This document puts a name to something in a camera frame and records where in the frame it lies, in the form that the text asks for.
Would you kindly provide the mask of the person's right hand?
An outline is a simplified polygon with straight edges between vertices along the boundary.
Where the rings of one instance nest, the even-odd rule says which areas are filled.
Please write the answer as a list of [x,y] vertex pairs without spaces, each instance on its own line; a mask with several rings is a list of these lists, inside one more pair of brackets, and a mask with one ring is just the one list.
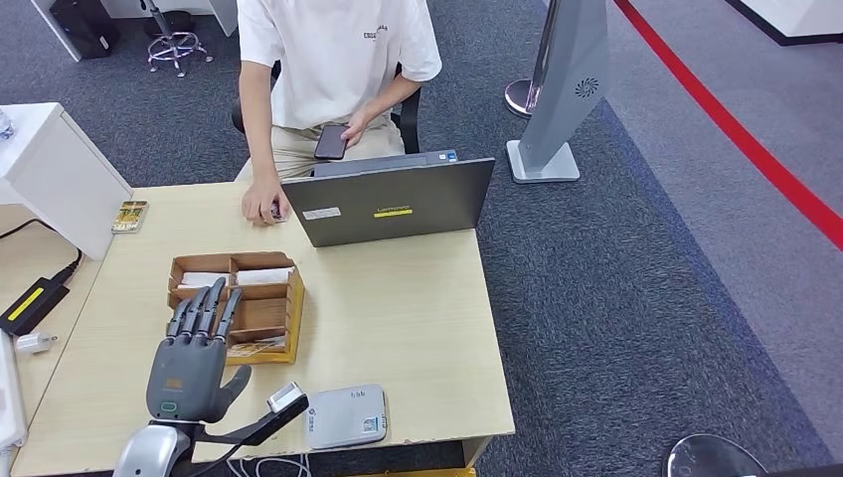
[[271,226],[289,218],[289,203],[276,175],[254,174],[242,198],[242,213],[255,226]]

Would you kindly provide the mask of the person's left hand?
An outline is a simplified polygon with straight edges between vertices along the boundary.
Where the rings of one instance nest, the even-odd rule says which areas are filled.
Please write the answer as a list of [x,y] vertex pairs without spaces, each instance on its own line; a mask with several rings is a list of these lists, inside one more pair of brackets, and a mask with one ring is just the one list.
[[360,141],[372,120],[373,114],[367,108],[361,108],[351,115],[341,135],[346,149],[355,146]]

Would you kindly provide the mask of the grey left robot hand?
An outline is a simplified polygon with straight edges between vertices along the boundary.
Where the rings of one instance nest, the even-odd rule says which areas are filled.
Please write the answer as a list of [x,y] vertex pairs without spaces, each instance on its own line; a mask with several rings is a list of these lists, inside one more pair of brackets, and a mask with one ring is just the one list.
[[231,292],[218,309],[227,281],[217,278],[179,302],[152,362],[145,401],[157,420],[214,423],[222,420],[252,376],[242,365],[222,382],[228,337],[243,292]]

